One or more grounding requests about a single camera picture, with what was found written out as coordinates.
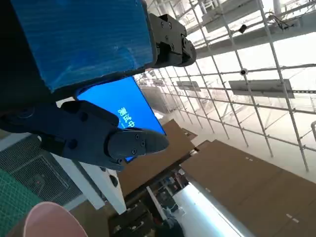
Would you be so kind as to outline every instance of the pink cup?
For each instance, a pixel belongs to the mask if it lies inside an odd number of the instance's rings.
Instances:
[[[41,202],[6,237],[87,237],[87,234],[65,208]]]

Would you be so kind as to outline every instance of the green cutting mat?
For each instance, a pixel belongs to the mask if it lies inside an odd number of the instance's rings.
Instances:
[[[0,169],[0,237],[4,237],[42,200]]]

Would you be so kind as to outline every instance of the monitor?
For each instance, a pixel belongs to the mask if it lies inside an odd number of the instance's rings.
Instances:
[[[165,134],[133,77],[95,85],[77,96],[119,118],[119,128],[137,127]]]

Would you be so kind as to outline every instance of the black bracket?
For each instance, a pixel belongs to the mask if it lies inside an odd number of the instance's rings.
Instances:
[[[196,61],[197,53],[186,38],[187,31],[183,25],[168,14],[160,17],[149,14],[149,18],[158,55],[154,68],[185,67]]]

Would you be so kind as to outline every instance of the security camera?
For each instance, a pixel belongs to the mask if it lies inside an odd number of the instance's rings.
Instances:
[[[248,74],[248,70],[246,68],[241,69],[240,75],[244,76]]]

